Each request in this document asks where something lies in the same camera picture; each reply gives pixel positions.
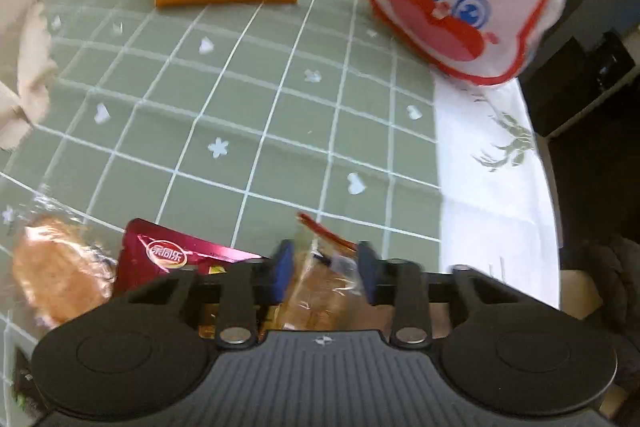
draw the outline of round table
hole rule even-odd
[[[44,4],[60,71],[47,118],[0,155],[2,210],[46,189],[114,257],[134,217],[270,255],[303,211],[383,257],[469,264],[558,306],[517,80],[444,78],[367,0]]]

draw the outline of bread roll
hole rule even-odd
[[[14,250],[14,279],[28,303],[56,327],[106,302],[109,269],[95,258],[78,230],[54,216],[26,226]]]

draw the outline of green tablecloth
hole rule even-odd
[[[366,0],[44,3],[60,73],[3,206],[45,190],[114,257],[133,217],[269,255],[303,210],[438,268],[433,81]]]

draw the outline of red snack bag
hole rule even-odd
[[[124,231],[113,294],[120,295],[172,270],[218,273],[231,263],[256,257],[260,256],[133,219]]]

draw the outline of packaged bread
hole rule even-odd
[[[36,317],[54,328],[107,302],[113,269],[62,216],[41,215],[20,232],[13,275]]]
[[[387,334],[392,306],[371,306],[362,291],[357,245],[299,214],[314,233],[310,249],[296,252],[294,274],[275,326],[283,330],[376,329]]]

